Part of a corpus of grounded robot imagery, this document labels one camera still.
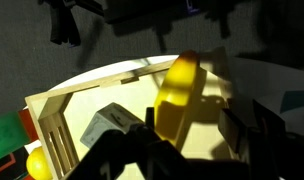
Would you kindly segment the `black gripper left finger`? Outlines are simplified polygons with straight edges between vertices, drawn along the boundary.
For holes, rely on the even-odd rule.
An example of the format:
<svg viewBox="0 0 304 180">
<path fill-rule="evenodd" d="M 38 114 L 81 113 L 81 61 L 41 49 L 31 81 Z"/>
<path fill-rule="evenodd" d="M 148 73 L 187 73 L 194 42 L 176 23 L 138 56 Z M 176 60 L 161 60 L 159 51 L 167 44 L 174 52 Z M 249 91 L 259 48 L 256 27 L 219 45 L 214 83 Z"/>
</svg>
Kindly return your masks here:
<svg viewBox="0 0 304 180">
<path fill-rule="evenodd" d="M 67 180 L 116 180 L 132 163 L 145 180 L 187 179 L 192 173 L 188 161 L 154 131 L 153 107 L 146 109 L 145 120 L 131 125 L 127 133 L 105 131 Z"/>
</svg>

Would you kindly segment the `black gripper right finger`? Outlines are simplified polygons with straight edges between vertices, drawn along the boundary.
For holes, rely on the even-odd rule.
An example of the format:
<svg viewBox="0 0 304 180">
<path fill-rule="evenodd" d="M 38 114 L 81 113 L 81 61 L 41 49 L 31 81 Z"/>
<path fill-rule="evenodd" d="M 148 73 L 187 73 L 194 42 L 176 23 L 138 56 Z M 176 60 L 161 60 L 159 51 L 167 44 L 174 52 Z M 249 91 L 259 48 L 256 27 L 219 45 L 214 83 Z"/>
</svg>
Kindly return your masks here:
<svg viewBox="0 0 304 180">
<path fill-rule="evenodd" d="M 230 152 L 247 166 L 249 180 L 280 180 L 275 151 L 285 134 L 285 122 L 256 100 L 253 112 L 257 126 L 247 126 L 230 109 L 222 109 L 218 130 Z"/>
</svg>

